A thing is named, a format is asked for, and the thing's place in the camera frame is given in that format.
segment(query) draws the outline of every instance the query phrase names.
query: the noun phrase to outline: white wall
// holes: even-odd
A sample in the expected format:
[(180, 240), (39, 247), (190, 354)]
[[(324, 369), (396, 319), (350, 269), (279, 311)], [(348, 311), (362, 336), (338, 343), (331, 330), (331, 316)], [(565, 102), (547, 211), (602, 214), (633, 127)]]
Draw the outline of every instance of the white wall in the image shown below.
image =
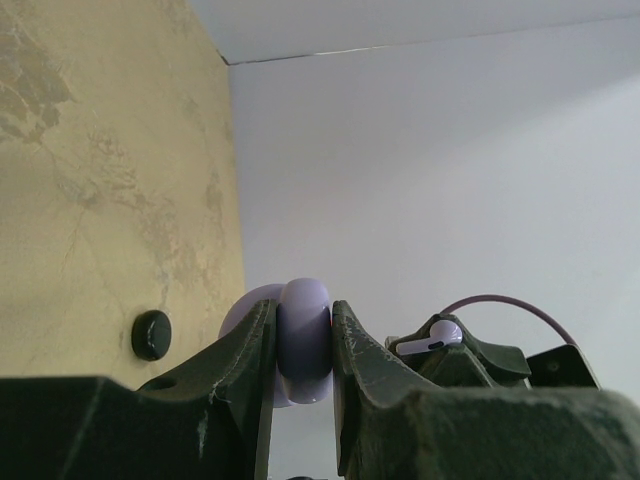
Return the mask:
[[(318, 277), (378, 340), (514, 295), (640, 402), (639, 46), (635, 19), (234, 67), (247, 286)], [(510, 307), (460, 316), (559, 343)], [(335, 478), (333, 438), (330, 401), (277, 411), (274, 478)]]

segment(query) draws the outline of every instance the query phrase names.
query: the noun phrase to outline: lavender earbud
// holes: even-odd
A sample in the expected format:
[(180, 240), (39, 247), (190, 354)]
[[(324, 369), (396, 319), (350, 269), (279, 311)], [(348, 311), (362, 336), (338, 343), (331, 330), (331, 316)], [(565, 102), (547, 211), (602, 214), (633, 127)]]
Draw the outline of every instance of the lavender earbud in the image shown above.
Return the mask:
[(437, 350), (446, 345), (462, 343), (462, 329), (451, 320), (438, 320), (429, 329), (429, 336), (419, 340), (398, 343), (398, 355), (414, 355)]

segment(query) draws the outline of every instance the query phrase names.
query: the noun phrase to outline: clamp jaw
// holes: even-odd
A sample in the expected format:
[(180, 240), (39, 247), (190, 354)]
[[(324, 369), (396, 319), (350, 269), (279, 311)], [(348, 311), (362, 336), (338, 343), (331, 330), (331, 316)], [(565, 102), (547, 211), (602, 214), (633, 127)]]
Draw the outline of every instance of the clamp jaw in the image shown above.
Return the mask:
[[(0, 380), (2, 477), (265, 480), (276, 306), (256, 303), (135, 392), (102, 377)], [(525, 388), (555, 378), (536, 376), (545, 358), (466, 329), (460, 345), (401, 358), (345, 301), (334, 303), (332, 335), (348, 480), (640, 478), (636, 406), (598, 388)]]

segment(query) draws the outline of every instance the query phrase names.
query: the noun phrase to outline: black wall anchor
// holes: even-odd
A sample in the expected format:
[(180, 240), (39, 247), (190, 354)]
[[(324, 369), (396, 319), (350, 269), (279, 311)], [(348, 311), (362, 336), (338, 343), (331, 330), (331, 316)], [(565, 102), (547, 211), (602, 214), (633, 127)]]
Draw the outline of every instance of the black wall anchor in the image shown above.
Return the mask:
[(136, 318), (131, 346), (138, 358), (152, 362), (167, 354), (171, 344), (171, 322), (160, 310), (149, 310)]

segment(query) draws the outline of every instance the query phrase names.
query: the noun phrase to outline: purple cable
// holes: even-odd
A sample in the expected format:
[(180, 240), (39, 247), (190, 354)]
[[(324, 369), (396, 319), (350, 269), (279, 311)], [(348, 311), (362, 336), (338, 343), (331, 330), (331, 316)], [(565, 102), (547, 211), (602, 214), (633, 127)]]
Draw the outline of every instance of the purple cable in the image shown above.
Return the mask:
[(533, 313), (536, 317), (542, 319), (545, 323), (547, 323), (551, 328), (553, 328), (558, 335), (562, 337), (562, 339), (571, 344), (577, 345), (575, 339), (567, 332), (562, 325), (560, 325), (556, 320), (553, 319), (550, 315), (547, 315), (538, 307), (534, 307), (530, 303), (524, 302), (522, 300), (518, 300), (517, 298), (507, 297), (504, 295), (475, 295), (473, 297), (463, 298), (462, 300), (458, 300), (455, 303), (452, 303), (447, 308), (442, 310), (441, 313), (448, 314), (453, 313), (459, 308), (466, 307), (467, 305), (472, 305), (474, 303), (483, 303), (483, 302), (498, 302), (498, 303), (506, 303), (509, 305), (513, 305), (515, 307), (520, 307), (527, 312)]

